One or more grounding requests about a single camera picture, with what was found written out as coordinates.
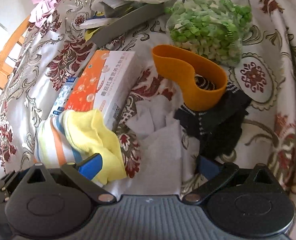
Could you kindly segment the striped yellow blue towel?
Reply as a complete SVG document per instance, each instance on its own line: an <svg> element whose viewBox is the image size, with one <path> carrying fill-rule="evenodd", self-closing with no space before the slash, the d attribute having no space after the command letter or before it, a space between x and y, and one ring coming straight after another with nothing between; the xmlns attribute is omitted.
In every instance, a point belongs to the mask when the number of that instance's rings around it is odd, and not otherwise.
<svg viewBox="0 0 296 240"><path fill-rule="evenodd" d="M105 126L99 110L65 110L40 123L34 158L47 168L57 168L68 162L79 164L94 154L102 158L102 165L91 178L93 182L104 186L126 178L118 137Z"/></svg>

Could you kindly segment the black striped sock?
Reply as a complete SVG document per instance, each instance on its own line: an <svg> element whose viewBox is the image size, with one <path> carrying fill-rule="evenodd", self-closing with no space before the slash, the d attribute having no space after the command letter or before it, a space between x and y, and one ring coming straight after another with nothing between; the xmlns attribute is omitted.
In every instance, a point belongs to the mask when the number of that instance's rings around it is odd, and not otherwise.
<svg viewBox="0 0 296 240"><path fill-rule="evenodd" d="M241 89L228 82L219 102L207 111L192 111L181 105L174 118L189 136L200 142L199 155L213 160L225 154L230 155L242 133L242 122L248 115L252 99Z"/></svg>

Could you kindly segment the white tissue paper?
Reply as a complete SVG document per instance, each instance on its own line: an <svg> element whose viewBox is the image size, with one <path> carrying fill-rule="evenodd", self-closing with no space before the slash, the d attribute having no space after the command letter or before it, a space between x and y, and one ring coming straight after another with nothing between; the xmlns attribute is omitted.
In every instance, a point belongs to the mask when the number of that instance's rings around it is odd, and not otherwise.
<svg viewBox="0 0 296 240"><path fill-rule="evenodd" d="M116 197L122 194L182 197L201 179L194 175L199 141L188 136L174 118L173 104L163 95L138 101L133 113L125 108L117 135L126 178L105 187Z"/></svg>

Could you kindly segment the floral satin bed cover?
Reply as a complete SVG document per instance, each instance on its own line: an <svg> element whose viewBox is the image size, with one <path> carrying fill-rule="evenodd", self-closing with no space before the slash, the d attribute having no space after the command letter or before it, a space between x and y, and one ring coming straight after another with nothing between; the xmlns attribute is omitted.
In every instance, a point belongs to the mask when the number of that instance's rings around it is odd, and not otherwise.
<svg viewBox="0 0 296 240"><path fill-rule="evenodd" d="M67 78L80 74L95 51L77 24L91 13L91 0L60 0L43 27L31 25L14 73L0 97L0 178L34 162L35 137ZM242 168L264 163L296 201L296 0L250 0L253 26L244 38L240 64L226 68L230 83L251 99L242 135L230 155ZM165 96L176 110L183 102L179 87L158 75L151 50L169 42L166 21L144 23L110 44L135 51L143 62L125 108Z"/></svg>

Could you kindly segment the orange white tissue box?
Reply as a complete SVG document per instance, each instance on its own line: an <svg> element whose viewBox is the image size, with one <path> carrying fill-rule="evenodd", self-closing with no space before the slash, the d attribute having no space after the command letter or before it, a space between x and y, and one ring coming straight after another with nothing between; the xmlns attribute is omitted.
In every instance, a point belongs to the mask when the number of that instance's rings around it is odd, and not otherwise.
<svg viewBox="0 0 296 240"><path fill-rule="evenodd" d="M78 77L70 77L60 89L49 117L67 109L97 109L105 126L114 131L142 66L134 51L97 50Z"/></svg>

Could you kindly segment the bag of green foam pieces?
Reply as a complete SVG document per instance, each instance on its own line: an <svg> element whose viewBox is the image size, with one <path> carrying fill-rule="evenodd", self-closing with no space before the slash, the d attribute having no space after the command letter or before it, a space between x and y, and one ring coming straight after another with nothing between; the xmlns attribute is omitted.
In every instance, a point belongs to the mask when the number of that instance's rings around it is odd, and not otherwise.
<svg viewBox="0 0 296 240"><path fill-rule="evenodd" d="M252 27L248 0L176 0L165 9L176 47L224 66L242 58L242 40Z"/></svg>

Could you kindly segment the grey tray with cartoon picture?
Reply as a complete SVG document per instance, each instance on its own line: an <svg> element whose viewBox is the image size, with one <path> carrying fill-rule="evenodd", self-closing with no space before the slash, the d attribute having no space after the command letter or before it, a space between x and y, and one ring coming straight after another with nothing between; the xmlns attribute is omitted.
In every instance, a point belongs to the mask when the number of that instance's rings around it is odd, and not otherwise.
<svg viewBox="0 0 296 240"><path fill-rule="evenodd" d="M85 31L85 40L92 41L101 48L134 27L162 15L165 7L174 2L175 0L169 0L160 4L148 4L104 0L95 7L95 15L80 27Z"/></svg>

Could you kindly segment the wooden chair frame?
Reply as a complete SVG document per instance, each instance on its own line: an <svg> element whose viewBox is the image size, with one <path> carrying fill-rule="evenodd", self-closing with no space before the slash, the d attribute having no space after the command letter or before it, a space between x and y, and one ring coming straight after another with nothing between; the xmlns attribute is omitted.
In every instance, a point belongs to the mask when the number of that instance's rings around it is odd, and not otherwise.
<svg viewBox="0 0 296 240"><path fill-rule="evenodd" d="M29 16L19 25L14 31L9 40L6 42L2 50L0 51L0 89L4 89L8 82L8 77L13 71L13 68L6 63L6 58L9 56L13 47L16 44L23 45L25 37L23 34L26 32L30 25Z"/></svg>

